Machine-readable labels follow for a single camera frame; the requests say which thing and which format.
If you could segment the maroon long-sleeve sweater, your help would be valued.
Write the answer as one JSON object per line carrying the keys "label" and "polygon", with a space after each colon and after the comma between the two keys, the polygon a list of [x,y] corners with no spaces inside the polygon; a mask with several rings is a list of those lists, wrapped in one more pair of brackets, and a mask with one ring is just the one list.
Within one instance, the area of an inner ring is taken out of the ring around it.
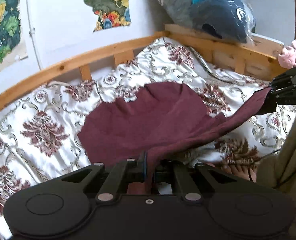
{"label": "maroon long-sleeve sweater", "polygon": [[113,166],[147,154],[147,175],[162,159],[206,145],[241,126],[262,107],[269,90],[254,94],[232,116],[210,116],[200,96],[185,84],[151,83],[134,101],[103,102],[78,134],[91,163]]}

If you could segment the plastic bag of clothes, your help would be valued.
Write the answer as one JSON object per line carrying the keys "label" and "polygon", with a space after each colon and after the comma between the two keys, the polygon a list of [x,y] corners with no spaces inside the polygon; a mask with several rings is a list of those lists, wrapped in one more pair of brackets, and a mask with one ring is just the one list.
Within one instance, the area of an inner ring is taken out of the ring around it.
{"label": "plastic bag of clothes", "polygon": [[177,25],[221,40],[252,42],[256,20],[247,0],[157,0]]}

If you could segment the pink fluffy cloth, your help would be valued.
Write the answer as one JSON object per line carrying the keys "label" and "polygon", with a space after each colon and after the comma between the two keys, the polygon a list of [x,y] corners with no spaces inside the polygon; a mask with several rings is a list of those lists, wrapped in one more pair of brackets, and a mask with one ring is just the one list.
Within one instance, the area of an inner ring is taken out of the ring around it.
{"label": "pink fluffy cloth", "polygon": [[281,67],[291,69],[296,67],[296,40],[285,46],[278,55],[278,62]]}

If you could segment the person's bare foot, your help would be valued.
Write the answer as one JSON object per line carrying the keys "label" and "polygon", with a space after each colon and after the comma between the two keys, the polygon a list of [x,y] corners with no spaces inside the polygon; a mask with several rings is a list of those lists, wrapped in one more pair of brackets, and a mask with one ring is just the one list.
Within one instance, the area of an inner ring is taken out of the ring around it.
{"label": "person's bare foot", "polygon": [[246,179],[248,181],[257,181],[257,167],[256,166],[245,166],[245,165],[215,165],[214,163],[205,163],[206,165],[212,166],[225,173],[237,176],[239,178]]}

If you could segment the olive green trousers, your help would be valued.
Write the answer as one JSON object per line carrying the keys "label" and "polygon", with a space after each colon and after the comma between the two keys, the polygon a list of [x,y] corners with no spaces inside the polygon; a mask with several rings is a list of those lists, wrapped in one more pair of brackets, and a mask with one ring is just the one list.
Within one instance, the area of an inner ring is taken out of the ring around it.
{"label": "olive green trousers", "polygon": [[257,183],[296,198],[296,118],[279,154],[260,163]]}

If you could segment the floral white satin bedspread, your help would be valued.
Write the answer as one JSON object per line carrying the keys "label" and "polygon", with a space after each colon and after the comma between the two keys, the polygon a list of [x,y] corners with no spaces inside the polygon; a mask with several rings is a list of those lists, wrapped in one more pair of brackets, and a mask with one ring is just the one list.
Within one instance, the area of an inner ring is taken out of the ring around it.
{"label": "floral white satin bedspread", "polygon": [[192,88],[209,115],[230,116],[267,86],[265,80],[202,64],[202,59],[193,48],[159,39],[96,81],[51,82],[5,108],[0,113],[0,239],[12,235],[3,217],[10,196],[89,165],[77,133],[101,103],[131,102],[145,84],[173,81]]}

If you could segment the colourful landscape poster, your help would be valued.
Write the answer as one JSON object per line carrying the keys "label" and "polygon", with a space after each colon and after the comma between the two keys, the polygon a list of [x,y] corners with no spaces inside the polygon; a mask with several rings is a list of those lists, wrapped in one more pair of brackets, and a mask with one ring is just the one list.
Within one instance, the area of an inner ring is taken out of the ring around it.
{"label": "colourful landscape poster", "polygon": [[84,0],[97,16],[94,31],[129,26],[129,0]]}

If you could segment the wooden bed frame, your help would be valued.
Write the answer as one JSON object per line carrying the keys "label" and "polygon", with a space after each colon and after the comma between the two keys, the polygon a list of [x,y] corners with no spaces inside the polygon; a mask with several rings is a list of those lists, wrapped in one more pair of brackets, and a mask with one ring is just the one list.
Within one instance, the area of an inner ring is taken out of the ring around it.
{"label": "wooden bed frame", "polygon": [[125,63],[133,59],[138,50],[161,37],[169,37],[185,46],[192,47],[201,54],[206,62],[220,68],[234,70],[238,74],[270,81],[286,70],[280,66],[277,59],[284,47],[280,41],[253,34],[251,43],[242,44],[220,40],[206,33],[179,25],[167,24],[164,31],[158,31],[151,36],[97,48],[53,64],[27,77],[0,95],[0,111],[40,85],[49,83],[72,70],[78,69],[81,79],[89,80],[91,78],[89,65],[92,62],[112,56],[115,65]]}

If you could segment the white wall pipe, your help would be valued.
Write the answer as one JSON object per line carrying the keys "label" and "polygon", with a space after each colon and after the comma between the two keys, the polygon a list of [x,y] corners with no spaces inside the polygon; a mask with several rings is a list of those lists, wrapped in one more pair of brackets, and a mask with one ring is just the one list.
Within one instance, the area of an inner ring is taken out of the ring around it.
{"label": "white wall pipe", "polygon": [[32,19],[32,9],[31,9],[30,0],[26,0],[26,7],[27,7],[27,18],[28,18],[28,26],[29,26],[29,36],[31,37],[31,40],[32,40],[33,50],[35,53],[38,68],[39,70],[43,70],[44,68],[42,65],[42,61],[41,61],[39,50],[38,50],[38,45],[36,42],[35,27]]}

